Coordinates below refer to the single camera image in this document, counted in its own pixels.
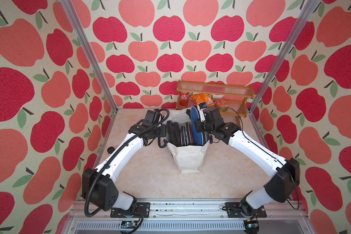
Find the black paddle case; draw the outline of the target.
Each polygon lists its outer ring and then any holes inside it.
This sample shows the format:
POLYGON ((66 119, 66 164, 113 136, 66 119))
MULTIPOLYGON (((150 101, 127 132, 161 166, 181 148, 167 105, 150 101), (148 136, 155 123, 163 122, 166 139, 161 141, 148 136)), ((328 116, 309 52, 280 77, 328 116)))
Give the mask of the black paddle case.
POLYGON ((169 138, 169 142, 176 147, 182 147, 184 144, 182 143, 181 130, 178 122, 167 121, 167 136, 169 138))

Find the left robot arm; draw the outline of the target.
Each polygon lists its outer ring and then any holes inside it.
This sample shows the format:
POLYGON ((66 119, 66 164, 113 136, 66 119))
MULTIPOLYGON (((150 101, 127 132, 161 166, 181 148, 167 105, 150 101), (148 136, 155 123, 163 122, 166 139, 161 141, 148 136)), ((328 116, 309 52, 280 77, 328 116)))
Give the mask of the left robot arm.
POLYGON ((103 163, 94 169, 88 168, 82 175, 82 197, 85 200, 84 214, 92 217, 99 211, 121 209, 130 215, 136 210, 137 199, 120 192, 115 182, 121 171, 142 147, 153 139, 166 137, 166 125, 133 125, 124 141, 103 163))

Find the maroon paddle case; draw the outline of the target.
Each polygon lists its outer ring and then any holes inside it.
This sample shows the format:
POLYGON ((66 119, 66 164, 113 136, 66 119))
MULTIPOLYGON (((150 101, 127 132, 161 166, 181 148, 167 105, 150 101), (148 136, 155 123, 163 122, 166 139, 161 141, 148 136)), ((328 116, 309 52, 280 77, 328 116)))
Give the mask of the maroon paddle case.
POLYGON ((186 139, 186 145, 193 145, 193 136, 192 136, 192 129, 190 126, 189 122, 185 123, 185 127, 184 127, 184 131, 185 131, 185 139, 186 139))

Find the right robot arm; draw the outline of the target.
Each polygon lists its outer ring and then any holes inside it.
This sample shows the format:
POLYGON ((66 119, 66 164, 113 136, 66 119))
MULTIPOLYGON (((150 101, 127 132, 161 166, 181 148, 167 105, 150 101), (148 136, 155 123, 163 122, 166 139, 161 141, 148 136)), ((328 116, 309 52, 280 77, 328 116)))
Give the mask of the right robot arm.
POLYGON ((270 176, 261 188, 249 192, 236 209, 243 217, 253 218, 270 202, 285 203, 300 184, 300 166, 295 159, 287 160, 249 137, 243 128, 225 122, 215 107, 193 106, 190 114, 193 135, 212 134, 216 139, 239 150, 270 176))

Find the blue paddle case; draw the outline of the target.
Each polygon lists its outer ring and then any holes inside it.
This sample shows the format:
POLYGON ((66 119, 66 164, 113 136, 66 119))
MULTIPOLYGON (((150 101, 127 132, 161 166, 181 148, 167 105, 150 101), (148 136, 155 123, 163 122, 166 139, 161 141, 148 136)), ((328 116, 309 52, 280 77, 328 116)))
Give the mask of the blue paddle case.
POLYGON ((200 113, 197 106, 191 107, 191 124, 195 145, 204 146, 209 138, 206 131, 203 129, 200 113))

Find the white canvas tote bag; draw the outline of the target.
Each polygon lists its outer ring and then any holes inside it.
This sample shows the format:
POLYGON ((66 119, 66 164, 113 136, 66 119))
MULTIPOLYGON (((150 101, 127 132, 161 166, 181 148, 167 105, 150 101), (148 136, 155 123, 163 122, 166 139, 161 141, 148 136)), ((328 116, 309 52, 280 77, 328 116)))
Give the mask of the white canvas tote bag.
POLYGON ((210 145, 210 137, 208 136, 209 140, 204 146, 195 145, 194 138, 193 138, 194 144, 187 146, 184 127, 185 127, 185 123, 189 122, 192 128, 191 118, 189 116, 189 114, 191 113, 191 108, 186 108, 183 110, 170 110, 169 112, 170 112, 170 115, 167 121, 173 121, 173 122, 179 123, 182 143, 184 144, 184 146, 182 147, 174 146, 169 142, 169 138, 166 135, 166 137, 162 138, 164 140, 164 144, 161 146, 161 148, 167 148, 169 150, 169 152, 171 153, 172 159, 177 166, 177 172, 179 175, 202 172, 202 164, 206 156, 207 149, 210 145))

